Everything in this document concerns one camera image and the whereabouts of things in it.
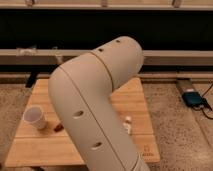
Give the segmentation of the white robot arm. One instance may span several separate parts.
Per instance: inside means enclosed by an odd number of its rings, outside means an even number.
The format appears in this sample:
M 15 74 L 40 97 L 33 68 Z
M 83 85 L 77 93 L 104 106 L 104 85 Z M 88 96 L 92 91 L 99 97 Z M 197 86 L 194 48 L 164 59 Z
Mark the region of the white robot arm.
M 89 171 L 150 171 L 110 102 L 144 62 L 131 37 L 118 37 L 61 64 L 49 79 L 49 96 Z

